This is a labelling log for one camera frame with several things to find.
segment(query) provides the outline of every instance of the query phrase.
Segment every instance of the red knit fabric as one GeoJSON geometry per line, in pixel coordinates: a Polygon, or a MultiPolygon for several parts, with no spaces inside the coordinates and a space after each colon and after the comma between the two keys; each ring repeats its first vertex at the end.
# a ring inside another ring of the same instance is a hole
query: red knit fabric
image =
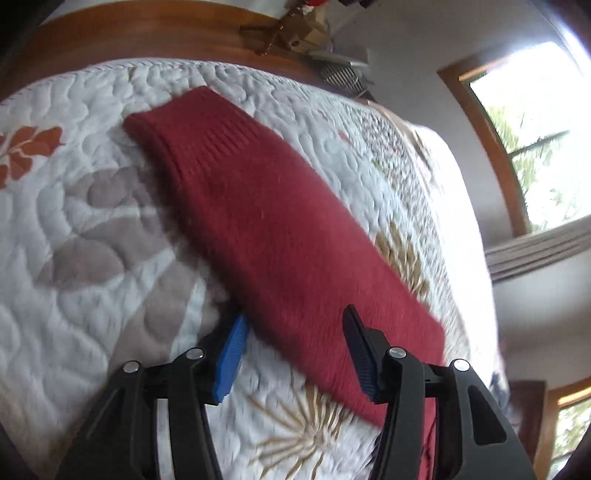
{"type": "MultiPolygon", "coordinates": [[[[375,425],[384,420],[349,358],[341,322],[350,303],[392,345],[441,362],[441,326],[271,130],[206,87],[130,115],[124,127],[164,165],[187,233],[255,331],[334,400],[375,425]]],[[[429,408],[426,434],[433,419],[429,408]]]]}

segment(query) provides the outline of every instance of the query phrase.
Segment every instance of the bed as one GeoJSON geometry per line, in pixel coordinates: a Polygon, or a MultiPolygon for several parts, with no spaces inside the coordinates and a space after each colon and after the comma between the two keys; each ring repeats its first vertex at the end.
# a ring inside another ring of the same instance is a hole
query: bed
{"type": "MultiPolygon", "coordinates": [[[[0,422],[40,478],[55,474],[110,372],[129,359],[175,358],[229,301],[121,127],[201,85],[311,164],[442,324],[446,362],[466,358],[485,384],[504,385],[478,226],[435,132],[247,67],[112,61],[0,104],[0,422]]],[[[158,408],[161,476],[173,478],[158,408]]],[[[232,392],[208,415],[226,479],[361,479],[371,470],[379,429],[253,333],[232,392]]]]}

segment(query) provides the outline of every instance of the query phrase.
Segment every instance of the tree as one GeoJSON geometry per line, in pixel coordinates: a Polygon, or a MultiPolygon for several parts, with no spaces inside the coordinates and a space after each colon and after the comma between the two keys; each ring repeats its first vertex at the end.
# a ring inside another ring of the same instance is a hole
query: tree
{"type": "Polygon", "coordinates": [[[565,455],[577,448],[590,423],[591,398],[560,410],[552,458],[565,455]]]}
{"type": "MultiPolygon", "coordinates": [[[[515,133],[507,120],[508,114],[505,107],[489,107],[486,112],[495,126],[495,129],[499,134],[505,149],[509,153],[519,149],[519,136],[515,133]]],[[[521,124],[523,124],[524,116],[525,114],[521,116],[521,124]]],[[[552,155],[559,148],[560,139],[554,139],[540,145],[539,147],[525,150],[524,152],[512,157],[511,160],[513,163],[513,168],[515,170],[515,174],[517,175],[517,179],[519,181],[519,185],[521,186],[521,191],[523,192],[524,197],[527,195],[528,191],[530,191],[531,186],[537,181],[537,174],[540,168],[542,166],[547,167],[550,165],[552,155]]],[[[564,194],[562,194],[562,192],[557,192],[555,189],[553,190],[553,200],[556,205],[558,206],[561,203],[564,203],[564,194]]],[[[532,223],[531,227],[533,231],[544,230],[547,227],[547,222],[542,222],[540,224],[532,223]]]]}

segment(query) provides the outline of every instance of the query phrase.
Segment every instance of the orange leaf pattern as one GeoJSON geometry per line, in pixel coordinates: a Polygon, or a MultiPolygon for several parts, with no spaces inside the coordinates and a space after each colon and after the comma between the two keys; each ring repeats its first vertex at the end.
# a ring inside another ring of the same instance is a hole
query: orange leaf pattern
{"type": "Polygon", "coordinates": [[[20,179],[32,166],[31,157],[23,157],[19,152],[10,154],[10,178],[13,180],[20,179]]]}
{"type": "Polygon", "coordinates": [[[0,189],[6,188],[6,177],[8,177],[8,166],[0,165],[0,189]]]}
{"type": "Polygon", "coordinates": [[[49,150],[49,154],[47,154],[46,156],[49,156],[53,153],[53,151],[57,147],[60,146],[60,138],[61,138],[61,128],[60,127],[53,127],[53,128],[49,128],[47,130],[40,131],[37,135],[35,135],[33,140],[35,142],[46,145],[49,150]]]}
{"type": "Polygon", "coordinates": [[[20,145],[23,142],[29,140],[33,134],[35,133],[35,127],[21,127],[19,128],[16,133],[10,139],[10,143],[8,144],[8,148],[14,148],[20,145]]]}
{"type": "MultiPolygon", "coordinates": [[[[8,157],[8,164],[0,163],[0,190],[6,188],[8,176],[12,180],[19,180],[31,170],[34,155],[49,157],[61,145],[61,133],[60,127],[38,130],[31,126],[21,127],[14,132],[8,148],[4,152],[0,150],[0,161],[8,157]]],[[[5,140],[6,136],[0,134],[0,149],[5,140]]]]}
{"type": "Polygon", "coordinates": [[[51,150],[48,145],[42,142],[31,141],[21,146],[21,152],[25,155],[43,155],[48,157],[51,154],[51,150]]]}

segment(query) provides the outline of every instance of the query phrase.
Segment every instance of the metal screw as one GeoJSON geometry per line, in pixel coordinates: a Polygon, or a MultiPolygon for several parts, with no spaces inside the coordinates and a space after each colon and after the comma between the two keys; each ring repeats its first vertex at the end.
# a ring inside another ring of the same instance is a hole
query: metal screw
{"type": "Polygon", "coordinates": [[[205,352],[200,348],[191,348],[185,353],[189,360],[201,360],[205,356],[205,352]]]}
{"type": "Polygon", "coordinates": [[[458,360],[454,360],[453,366],[455,367],[456,370],[459,370],[460,372],[466,372],[466,371],[470,370],[470,364],[467,361],[465,361],[463,358],[459,358],[458,360]]]}
{"type": "Polygon", "coordinates": [[[392,358],[404,358],[406,356],[406,350],[401,346],[393,346],[388,353],[392,358]]]}
{"type": "Polygon", "coordinates": [[[139,370],[139,362],[136,362],[135,360],[132,360],[131,362],[127,362],[124,366],[123,366],[123,371],[126,374],[134,374],[139,370]]]}

